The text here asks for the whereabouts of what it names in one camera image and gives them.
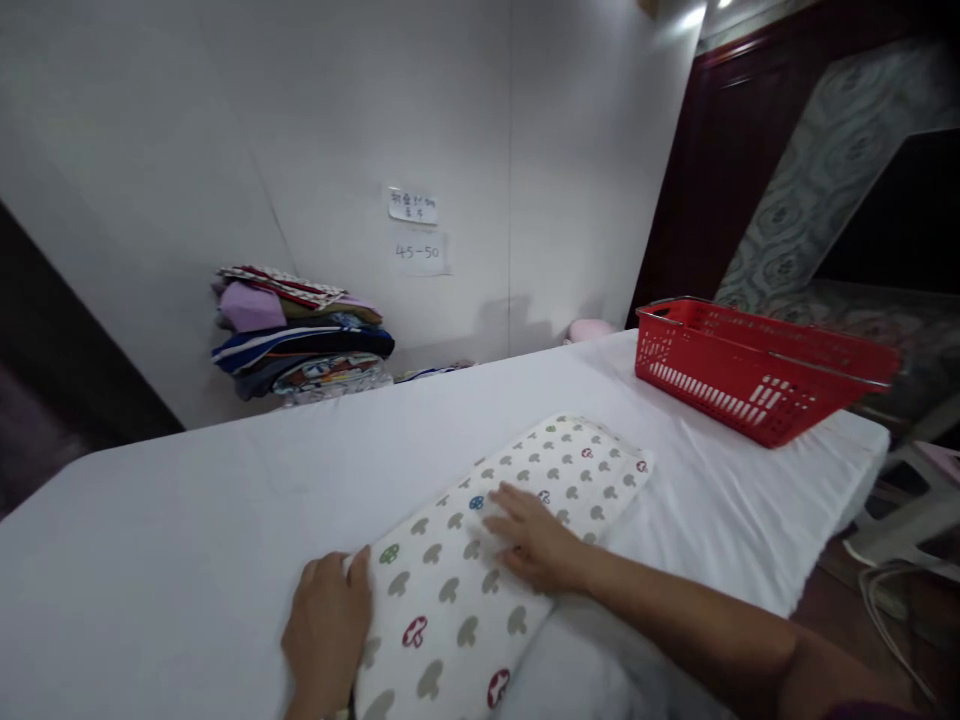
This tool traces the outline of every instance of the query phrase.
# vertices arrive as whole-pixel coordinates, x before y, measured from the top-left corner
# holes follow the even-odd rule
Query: red plastic basket
[[[886,392],[897,350],[696,298],[637,310],[637,377],[764,447]]]

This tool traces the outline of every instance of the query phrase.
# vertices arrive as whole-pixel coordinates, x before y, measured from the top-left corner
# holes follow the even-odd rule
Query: bed
[[[657,455],[614,551],[779,615],[862,507],[886,431],[839,412],[765,450],[638,380],[636,331],[117,448],[0,523],[0,715],[279,717],[302,565],[375,540],[552,412]],[[500,717],[716,711],[643,638],[564,599]]]

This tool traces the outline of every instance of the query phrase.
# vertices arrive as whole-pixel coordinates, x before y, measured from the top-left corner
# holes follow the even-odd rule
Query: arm
[[[307,563],[294,593],[280,641],[296,685],[285,720],[332,718],[350,704],[372,616],[370,547],[354,558],[346,577],[345,557],[331,553]]]
[[[789,620],[585,545],[510,485],[491,496],[509,517],[486,524],[515,544],[501,555],[512,572],[539,590],[589,595],[740,717],[820,718],[846,700],[909,708],[863,665]]]

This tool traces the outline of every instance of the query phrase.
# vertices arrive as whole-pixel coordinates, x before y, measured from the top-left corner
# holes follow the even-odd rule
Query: paper note
[[[446,233],[438,230],[393,225],[390,233],[390,248],[403,275],[452,275],[447,244]]]
[[[400,188],[387,188],[387,193],[390,217],[423,225],[437,224],[436,198],[406,192]]]

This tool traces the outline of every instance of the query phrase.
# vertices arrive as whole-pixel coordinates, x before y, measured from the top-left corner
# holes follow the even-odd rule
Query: purple fabric
[[[383,313],[377,310],[373,303],[367,302],[366,300],[358,298],[354,295],[344,295],[343,297],[338,298],[337,302],[342,305],[356,305],[357,307],[365,307],[367,310],[373,310],[377,315],[383,317]]]
[[[239,281],[230,283],[223,291],[220,312],[237,332],[285,327],[287,324],[276,294]]]

